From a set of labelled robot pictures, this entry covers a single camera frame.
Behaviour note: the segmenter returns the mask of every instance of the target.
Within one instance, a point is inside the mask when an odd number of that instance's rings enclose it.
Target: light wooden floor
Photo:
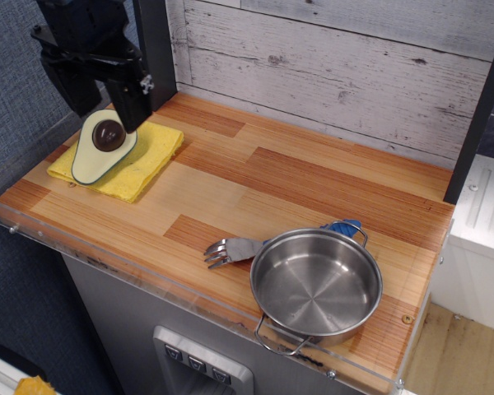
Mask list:
[[[494,329],[431,304],[405,383],[416,395],[494,394]]]

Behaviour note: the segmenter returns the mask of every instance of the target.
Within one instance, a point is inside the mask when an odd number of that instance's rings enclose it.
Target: pot handle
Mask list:
[[[366,243],[368,242],[368,235],[366,234],[366,232],[364,230],[362,230],[359,226],[355,225],[355,224],[352,224],[351,222],[349,221],[333,221],[330,225],[329,225],[329,228],[331,228],[333,225],[335,224],[344,224],[344,225],[347,225],[347,226],[351,226],[355,229],[357,229],[359,232],[362,233],[362,235],[364,236],[364,241],[362,242],[362,247],[365,248],[366,247]]]
[[[311,336],[308,336],[304,341],[302,341],[297,348],[295,348],[295,350],[292,350],[292,351],[279,351],[279,350],[275,350],[273,348],[271,348],[271,346],[269,346],[267,343],[265,343],[262,339],[262,337],[260,336],[259,334],[259,330],[260,328],[262,327],[262,323],[264,321],[264,319],[267,317],[267,315],[265,313],[263,313],[262,315],[262,318],[260,319],[259,323],[258,323],[258,326],[256,327],[256,329],[254,330],[254,335],[256,336],[256,338],[258,339],[258,342],[266,349],[268,349],[269,351],[271,352],[274,352],[275,354],[278,354],[280,356],[293,356],[295,355],[298,351],[300,351],[300,349],[305,346],[305,344],[311,339]]]

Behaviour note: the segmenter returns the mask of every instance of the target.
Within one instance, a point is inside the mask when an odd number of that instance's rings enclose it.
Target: screw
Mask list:
[[[335,370],[328,370],[326,376],[328,376],[328,379],[330,380],[335,380],[337,378],[337,372]]]
[[[413,317],[411,315],[405,314],[402,318],[403,323],[410,324],[413,322]]]

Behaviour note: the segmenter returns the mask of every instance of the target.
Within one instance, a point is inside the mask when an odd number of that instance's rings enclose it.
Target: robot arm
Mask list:
[[[151,115],[151,76],[141,51],[124,36],[124,0],[37,0],[48,25],[31,36],[42,45],[49,79],[79,116],[100,103],[104,82],[123,127],[133,132]]]

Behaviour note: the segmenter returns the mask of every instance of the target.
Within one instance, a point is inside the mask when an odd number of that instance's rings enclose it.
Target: button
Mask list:
[[[181,354],[181,351],[174,348],[173,346],[169,346],[168,344],[165,344],[165,349],[166,353],[172,358],[173,360],[183,360],[183,354]]]
[[[222,372],[221,370],[218,370],[216,368],[212,368],[212,377],[216,379],[217,381],[231,385],[231,377],[229,374]]]
[[[189,355],[189,364],[192,369],[195,369],[198,372],[201,373],[207,372],[207,366],[205,366],[205,362],[202,362],[201,360],[197,360],[191,355]]]

